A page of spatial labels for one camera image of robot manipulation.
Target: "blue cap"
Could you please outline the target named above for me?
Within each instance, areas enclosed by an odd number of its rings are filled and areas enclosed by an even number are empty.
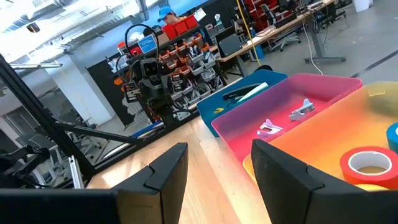
[[[162,8],[160,8],[159,10],[159,18],[157,20],[157,22],[160,22],[162,19],[164,19],[168,13],[173,12],[172,8],[170,8],[170,6],[164,6]]]

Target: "blue sign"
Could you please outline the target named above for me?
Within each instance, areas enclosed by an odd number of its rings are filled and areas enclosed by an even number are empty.
[[[138,45],[144,54],[156,49],[156,41],[153,35],[148,35],[143,39],[138,40]]]

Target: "ceiling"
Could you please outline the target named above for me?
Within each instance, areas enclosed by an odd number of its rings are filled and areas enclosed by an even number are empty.
[[[8,62],[45,62],[127,20],[146,21],[148,8],[167,3],[168,0],[0,0],[0,53]],[[26,29],[32,22],[40,27],[40,32]]]

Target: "workbench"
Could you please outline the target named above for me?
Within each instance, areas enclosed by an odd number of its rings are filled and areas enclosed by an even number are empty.
[[[97,174],[88,188],[115,186],[178,142],[188,143],[188,177],[180,223],[271,224],[257,186],[201,118],[195,118]]]
[[[317,8],[315,8],[315,11],[322,9],[323,7],[334,3],[334,0],[323,0],[323,4],[321,6],[318,6]],[[282,32],[293,28],[294,26],[297,26],[299,24],[301,24],[303,21],[307,20],[307,18],[311,15],[311,13],[313,12],[306,12],[304,14],[298,15],[297,18],[291,22],[288,22],[287,24],[285,24],[284,26],[276,29],[274,26],[271,26],[268,29],[265,29],[259,33],[256,34],[255,37],[252,38],[252,41],[249,40],[245,45],[242,46],[242,48],[227,56],[227,57],[220,57],[217,60],[218,63],[220,62],[227,62],[228,60],[231,60],[232,58],[235,58],[238,64],[238,69],[239,72],[241,73],[241,75],[243,77],[248,75],[248,72],[246,70],[246,67],[244,66],[244,62],[241,59],[241,57],[239,57],[241,54],[246,53],[249,50],[252,50],[252,42],[254,44],[254,46],[260,45],[266,41],[268,41],[271,38],[274,38],[275,36],[281,34]],[[312,19],[308,19],[307,24],[309,27],[313,27],[313,20]],[[316,33],[313,32],[313,29],[310,29],[310,34],[311,34],[311,38],[312,38],[312,42],[315,48],[315,52],[313,53],[313,55],[316,55],[316,57],[313,57],[313,61],[314,62],[322,62],[322,61],[341,61],[344,62],[346,59],[345,57],[327,57],[325,56],[324,53],[324,48],[322,45],[322,40],[320,40],[319,35],[317,35]],[[311,61],[311,58],[305,58],[304,59],[306,63],[309,63]]]

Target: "red tape roll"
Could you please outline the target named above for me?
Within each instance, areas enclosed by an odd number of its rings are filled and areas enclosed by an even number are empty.
[[[398,189],[398,154],[377,146],[357,147],[340,159],[344,178],[350,184],[375,184],[388,189]],[[364,167],[381,167],[378,173],[359,171]]]

